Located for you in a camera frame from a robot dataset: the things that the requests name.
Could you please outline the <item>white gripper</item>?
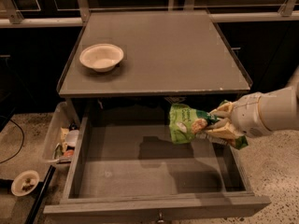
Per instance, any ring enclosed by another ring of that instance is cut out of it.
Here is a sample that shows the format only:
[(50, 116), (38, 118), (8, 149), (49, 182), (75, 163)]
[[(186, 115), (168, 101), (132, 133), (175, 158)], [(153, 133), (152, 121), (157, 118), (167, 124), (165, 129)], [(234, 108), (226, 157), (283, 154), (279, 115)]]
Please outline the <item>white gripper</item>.
[(243, 134), (255, 138), (270, 135), (272, 132), (263, 124), (260, 115), (259, 102), (263, 94), (260, 92), (242, 96), (236, 102), (223, 101), (217, 108), (210, 111), (211, 115), (229, 118), (231, 121), (224, 125), (212, 125), (205, 132), (213, 137), (222, 139), (237, 139)]

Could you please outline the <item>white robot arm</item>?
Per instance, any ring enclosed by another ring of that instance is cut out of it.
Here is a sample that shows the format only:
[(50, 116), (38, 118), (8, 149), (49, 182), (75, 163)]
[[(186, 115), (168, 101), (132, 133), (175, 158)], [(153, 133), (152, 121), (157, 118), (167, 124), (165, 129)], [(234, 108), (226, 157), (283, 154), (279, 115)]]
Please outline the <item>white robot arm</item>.
[(234, 134), (254, 138), (275, 131), (299, 129), (299, 83), (295, 77), (287, 87), (268, 93), (244, 95), (224, 106), (231, 109), (230, 122), (209, 129), (210, 136), (234, 139)]

